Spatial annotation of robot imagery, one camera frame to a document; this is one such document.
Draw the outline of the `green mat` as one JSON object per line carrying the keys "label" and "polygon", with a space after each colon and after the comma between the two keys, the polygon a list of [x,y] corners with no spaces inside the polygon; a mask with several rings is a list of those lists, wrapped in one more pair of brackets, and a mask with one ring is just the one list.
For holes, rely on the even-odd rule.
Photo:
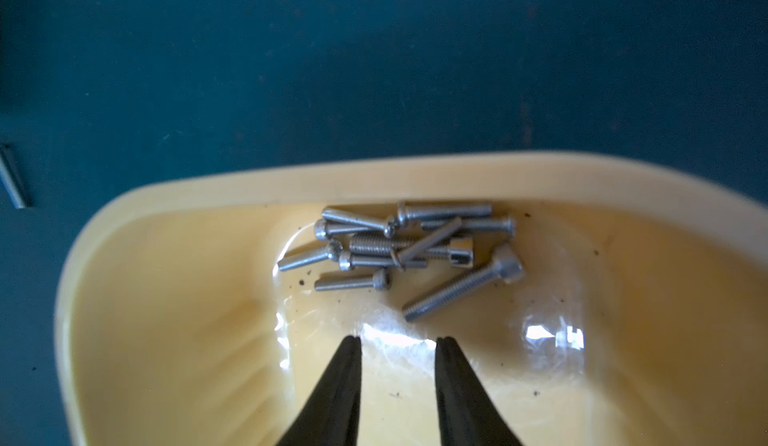
{"label": "green mat", "polygon": [[133,188],[358,158],[626,156],[767,198],[767,0],[1,0],[1,441],[69,441],[53,312]]}

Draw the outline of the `long socket head screw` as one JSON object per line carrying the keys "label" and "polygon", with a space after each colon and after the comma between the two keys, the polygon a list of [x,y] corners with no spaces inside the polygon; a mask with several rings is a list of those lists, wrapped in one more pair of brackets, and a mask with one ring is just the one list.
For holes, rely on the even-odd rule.
{"label": "long socket head screw", "polygon": [[492,250],[489,260],[482,265],[406,303],[402,314],[407,322],[413,322],[489,283],[501,281],[510,284],[521,280],[525,274],[524,265],[513,247],[502,243]]}

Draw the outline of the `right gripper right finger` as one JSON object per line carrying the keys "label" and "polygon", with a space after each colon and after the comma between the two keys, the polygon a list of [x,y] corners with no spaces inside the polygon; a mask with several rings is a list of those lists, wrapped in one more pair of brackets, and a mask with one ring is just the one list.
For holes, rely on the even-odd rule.
{"label": "right gripper right finger", "polygon": [[434,376],[442,445],[522,444],[453,337],[437,339]]}

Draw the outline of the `silver pan head screw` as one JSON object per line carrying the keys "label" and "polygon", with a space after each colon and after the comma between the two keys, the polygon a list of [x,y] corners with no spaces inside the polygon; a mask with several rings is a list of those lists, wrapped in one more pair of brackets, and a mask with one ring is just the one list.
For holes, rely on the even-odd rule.
{"label": "silver pan head screw", "polygon": [[1,182],[16,209],[32,206],[31,199],[23,184],[21,171],[10,144],[1,144]]}

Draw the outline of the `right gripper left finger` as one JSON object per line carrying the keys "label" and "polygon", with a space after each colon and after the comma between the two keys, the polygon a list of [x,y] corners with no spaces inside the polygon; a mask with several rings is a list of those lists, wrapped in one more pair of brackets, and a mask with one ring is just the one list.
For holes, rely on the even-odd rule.
{"label": "right gripper left finger", "polygon": [[304,407],[277,445],[356,445],[362,384],[362,346],[346,336]]}

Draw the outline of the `top silver screw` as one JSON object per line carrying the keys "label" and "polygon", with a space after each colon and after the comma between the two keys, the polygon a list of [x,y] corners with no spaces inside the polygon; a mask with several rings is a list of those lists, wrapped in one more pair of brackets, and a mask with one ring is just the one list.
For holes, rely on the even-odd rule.
{"label": "top silver screw", "polygon": [[489,202],[442,204],[400,202],[395,217],[399,226],[407,227],[414,221],[488,217],[492,214],[492,210],[493,206]]}

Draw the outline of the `yellow plastic storage box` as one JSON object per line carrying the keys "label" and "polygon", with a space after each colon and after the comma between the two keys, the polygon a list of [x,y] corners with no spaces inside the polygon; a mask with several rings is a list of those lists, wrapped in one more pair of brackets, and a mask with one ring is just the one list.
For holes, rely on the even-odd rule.
{"label": "yellow plastic storage box", "polygon": [[[321,210],[492,201],[526,274],[414,322],[434,261],[318,292]],[[457,339],[527,445],[763,445],[767,208],[646,163],[565,153],[358,161],[157,184],[79,234],[55,308],[77,445],[272,445],[341,340],[362,342],[359,441],[440,441],[434,351]]]}

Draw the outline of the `short socket head screw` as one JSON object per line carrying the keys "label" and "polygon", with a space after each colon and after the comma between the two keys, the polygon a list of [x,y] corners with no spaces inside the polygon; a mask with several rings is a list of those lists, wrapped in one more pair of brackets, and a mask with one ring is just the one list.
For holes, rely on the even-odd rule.
{"label": "short socket head screw", "polygon": [[387,269],[379,269],[370,274],[321,277],[314,283],[316,291],[334,291],[349,289],[389,290],[391,274]]}

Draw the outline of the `silver screw pile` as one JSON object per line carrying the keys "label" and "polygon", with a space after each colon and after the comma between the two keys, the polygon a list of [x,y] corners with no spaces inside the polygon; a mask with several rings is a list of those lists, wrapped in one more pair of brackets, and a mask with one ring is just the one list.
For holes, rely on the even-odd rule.
{"label": "silver screw pile", "polygon": [[343,271],[358,267],[424,268],[443,260],[454,268],[469,268],[475,260],[476,233],[512,238],[516,219],[509,215],[414,221],[398,225],[396,217],[379,218],[361,212],[328,207],[313,226],[318,246],[281,257],[282,272],[322,261],[333,261]]}

